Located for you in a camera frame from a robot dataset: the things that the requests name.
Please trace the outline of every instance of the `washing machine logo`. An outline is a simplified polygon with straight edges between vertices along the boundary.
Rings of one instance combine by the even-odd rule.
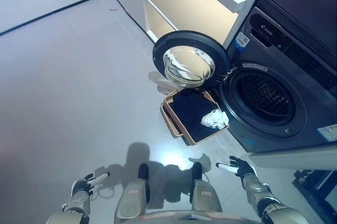
[[[261,25],[261,28],[267,33],[267,34],[269,34],[269,35],[273,35],[273,33],[269,30],[269,29],[267,29],[266,27],[265,27],[265,25],[264,24],[262,24]]]

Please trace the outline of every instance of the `front-load washing machine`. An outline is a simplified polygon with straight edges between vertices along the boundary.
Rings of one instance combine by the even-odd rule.
[[[228,50],[182,30],[156,42],[153,62],[176,84],[211,91],[248,152],[337,140],[336,71],[257,7]]]

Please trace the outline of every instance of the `white towel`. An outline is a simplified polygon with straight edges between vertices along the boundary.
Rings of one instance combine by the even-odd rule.
[[[215,109],[202,117],[200,123],[206,127],[223,129],[228,125],[228,122],[229,120],[227,114],[222,112],[220,109]]]

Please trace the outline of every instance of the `gray floor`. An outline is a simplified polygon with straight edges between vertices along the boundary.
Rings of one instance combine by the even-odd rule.
[[[149,211],[189,209],[189,158],[203,154],[204,179],[224,211],[258,220],[239,178],[215,168],[229,155],[248,156],[228,132],[193,147],[171,137],[159,111],[164,96],[148,78],[152,48],[116,0],[92,0],[0,37],[0,223],[44,223],[75,179],[104,171],[111,178],[95,191],[91,223],[112,223],[144,161]],[[285,204],[323,223],[291,185],[294,170],[257,170]]]

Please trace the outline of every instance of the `label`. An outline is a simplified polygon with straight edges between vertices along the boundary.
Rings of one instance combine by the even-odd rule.
[[[143,215],[141,220],[153,220],[153,219],[160,219],[160,218],[170,218],[175,217],[176,212],[157,212],[157,213],[150,213],[148,215]]]
[[[222,212],[207,212],[206,215],[213,219],[244,220],[241,217],[230,216]]]
[[[318,128],[317,131],[328,141],[337,141],[337,124]]]
[[[139,191],[138,190],[130,190],[127,192],[128,194],[138,194]]]
[[[211,196],[212,194],[209,191],[202,191],[201,195]]]
[[[242,64],[243,68],[255,68],[255,69],[259,69],[262,70],[264,72],[268,71],[268,67],[262,66],[262,65],[258,65],[258,64],[252,64],[252,63],[243,63]]]
[[[249,43],[250,39],[246,37],[242,32],[239,32],[234,40],[234,45],[239,51],[243,51],[244,47]]]

